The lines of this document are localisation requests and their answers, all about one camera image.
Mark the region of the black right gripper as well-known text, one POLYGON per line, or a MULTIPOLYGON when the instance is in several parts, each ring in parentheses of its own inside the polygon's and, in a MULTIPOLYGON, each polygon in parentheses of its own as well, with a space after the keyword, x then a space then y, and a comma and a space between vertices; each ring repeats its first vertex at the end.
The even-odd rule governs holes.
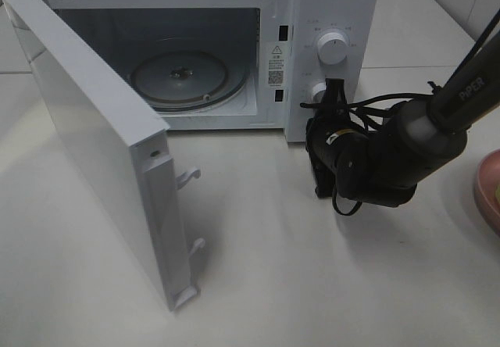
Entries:
MULTIPOLYGON (((345 107, 345 80, 327 78, 321 103, 332 109, 345 107)), ((321 199, 340 195, 346 199, 370 197, 368 137, 346 112, 316 109, 306 125, 305 147, 321 199)))

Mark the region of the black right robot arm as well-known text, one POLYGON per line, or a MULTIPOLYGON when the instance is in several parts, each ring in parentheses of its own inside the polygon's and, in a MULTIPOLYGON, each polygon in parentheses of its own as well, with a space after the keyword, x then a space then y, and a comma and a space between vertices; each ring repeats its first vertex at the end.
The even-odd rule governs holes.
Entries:
POLYGON ((328 78, 306 124, 305 149, 320 199, 397 207, 424 178, 458 157, 472 124, 499 105, 499 16, 494 15, 444 86, 349 103, 342 79, 328 78))

